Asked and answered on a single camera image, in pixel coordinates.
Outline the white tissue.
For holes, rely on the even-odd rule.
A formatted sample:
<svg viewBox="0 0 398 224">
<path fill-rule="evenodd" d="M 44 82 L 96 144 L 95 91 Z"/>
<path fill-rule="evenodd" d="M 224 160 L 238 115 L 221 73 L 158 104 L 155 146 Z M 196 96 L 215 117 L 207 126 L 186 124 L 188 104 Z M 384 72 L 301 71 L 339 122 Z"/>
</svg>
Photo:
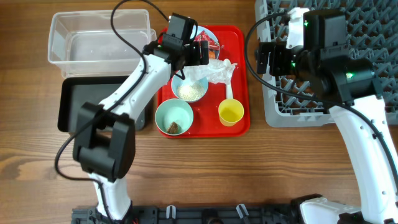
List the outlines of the white tissue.
<svg viewBox="0 0 398 224">
<path fill-rule="evenodd" d="M 197 81 L 206 78 L 213 84 L 225 84 L 226 72 L 223 64 L 224 60 L 209 59 L 208 65 L 190 66 L 183 68 L 182 72 L 190 81 Z"/>
</svg>

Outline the brown food scrap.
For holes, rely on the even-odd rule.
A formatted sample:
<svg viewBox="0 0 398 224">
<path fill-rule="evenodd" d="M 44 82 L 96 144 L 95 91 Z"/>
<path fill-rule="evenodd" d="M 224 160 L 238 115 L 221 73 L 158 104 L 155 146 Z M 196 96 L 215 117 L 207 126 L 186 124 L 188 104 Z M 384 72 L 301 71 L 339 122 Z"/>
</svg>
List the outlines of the brown food scrap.
<svg viewBox="0 0 398 224">
<path fill-rule="evenodd" d="M 172 122 L 170 126 L 166 129 L 166 133 L 169 135 L 178 135 L 181 132 L 182 128 L 176 122 Z"/>
</svg>

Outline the orange carrot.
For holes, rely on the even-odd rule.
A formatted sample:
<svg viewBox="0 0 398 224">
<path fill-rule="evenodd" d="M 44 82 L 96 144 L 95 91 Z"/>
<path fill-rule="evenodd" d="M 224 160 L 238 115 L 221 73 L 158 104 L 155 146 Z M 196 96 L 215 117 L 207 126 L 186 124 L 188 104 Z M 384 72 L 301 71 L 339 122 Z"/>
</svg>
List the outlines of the orange carrot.
<svg viewBox="0 0 398 224">
<path fill-rule="evenodd" d="M 215 55 L 215 53 L 213 51 L 209 51 L 208 55 L 209 55 L 209 58 L 211 58 L 211 59 L 215 59 L 216 58 L 216 55 Z"/>
</svg>

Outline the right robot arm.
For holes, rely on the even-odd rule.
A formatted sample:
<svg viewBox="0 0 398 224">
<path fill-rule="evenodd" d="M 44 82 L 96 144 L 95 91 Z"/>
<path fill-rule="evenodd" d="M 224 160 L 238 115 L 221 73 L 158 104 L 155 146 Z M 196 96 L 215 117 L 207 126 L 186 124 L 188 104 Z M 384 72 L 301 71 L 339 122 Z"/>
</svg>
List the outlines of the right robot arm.
<svg viewBox="0 0 398 224">
<path fill-rule="evenodd" d="M 294 75 L 311 84 L 312 101 L 329 111 L 354 169 L 359 208 L 331 202 L 321 195 L 292 202 L 299 223 L 396 223 L 397 151 L 387 124 L 383 89 L 372 63 L 349 57 L 346 17 L 337 9 L 295 8 L 284 14 L 286 42 L 261 42 L 256 68 L 261 78 Z"/>
</svg>

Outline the light blue rice bowl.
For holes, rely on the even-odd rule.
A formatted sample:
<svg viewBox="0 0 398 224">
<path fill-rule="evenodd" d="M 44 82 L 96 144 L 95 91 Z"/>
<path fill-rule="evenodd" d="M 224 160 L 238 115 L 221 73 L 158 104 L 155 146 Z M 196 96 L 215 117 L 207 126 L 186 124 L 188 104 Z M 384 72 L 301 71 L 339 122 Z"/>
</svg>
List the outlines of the light blue rice bowl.
<svg viewBox="0 0 398 224">
<path fill-rule="evenodd" d="M 181 72 L 178 71 L 172 78 L 171 89 L 178 99 L 187 103 L 194 103 L 202 99 L 207 93 L 208 80 L 202 78 L 193 82 L 187 77 L 183 80 Z"/>
</svg>

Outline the red snack wrapper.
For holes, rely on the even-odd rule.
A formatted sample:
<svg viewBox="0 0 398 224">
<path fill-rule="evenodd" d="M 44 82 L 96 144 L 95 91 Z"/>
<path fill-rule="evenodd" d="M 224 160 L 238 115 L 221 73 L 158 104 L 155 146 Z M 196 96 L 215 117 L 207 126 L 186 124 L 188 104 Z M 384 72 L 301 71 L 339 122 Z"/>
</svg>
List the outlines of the red snack wrapper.
<svg viewBox="0 0 398 224">
<path fill-rule="evenodd" d="M 208 48 L 211 50 L 220 50 L 221 46 L 217 40 L 212 39 L 207 32 L 202 31 L 196 37 L 195 41 L 201 42 L 206 41 L 208 44 Z"/>
</svg>

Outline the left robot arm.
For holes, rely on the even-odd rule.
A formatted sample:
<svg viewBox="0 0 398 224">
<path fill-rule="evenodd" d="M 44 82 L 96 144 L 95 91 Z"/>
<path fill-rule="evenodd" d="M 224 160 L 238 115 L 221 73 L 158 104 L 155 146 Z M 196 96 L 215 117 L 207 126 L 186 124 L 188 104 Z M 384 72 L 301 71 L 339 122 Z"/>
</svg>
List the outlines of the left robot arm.
<svg viewBox="0 0 398 224">
<path fill-rule="evenodd" d="M 124 83 L 99 104 L 86 102 L 76 121 L 73 159 L 93 181 L 100 221 L 127 220 L 132 202 L 125 175 L 135 156 L 135 121 L 153 95 L 184 67 L 208 64 L 208 46 L 195 41 L 196 20 L 172 14 L 161 40 L 145 45 Z"/>
</svg>

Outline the mint green bowl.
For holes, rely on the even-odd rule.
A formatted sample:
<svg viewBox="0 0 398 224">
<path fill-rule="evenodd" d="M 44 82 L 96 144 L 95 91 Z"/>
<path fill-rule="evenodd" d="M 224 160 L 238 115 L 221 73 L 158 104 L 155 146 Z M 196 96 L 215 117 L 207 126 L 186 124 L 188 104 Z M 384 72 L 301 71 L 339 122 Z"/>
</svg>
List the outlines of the mint green bowl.
<svg viewBox="0 0 398 224">
<path fill-rule="evenodd" d="M 193 119 L 192 107 L 187 102 L 177 98 L 164 101 L 155 112 L 155 123 L 159 131 L 167 136 L 178 136 L 186 133 L 193 124 Z M 166 129 L 172 122 L 176 122 L 182 128 L 180 134 L 169 135 L 166 133 Z"/>
</svg>

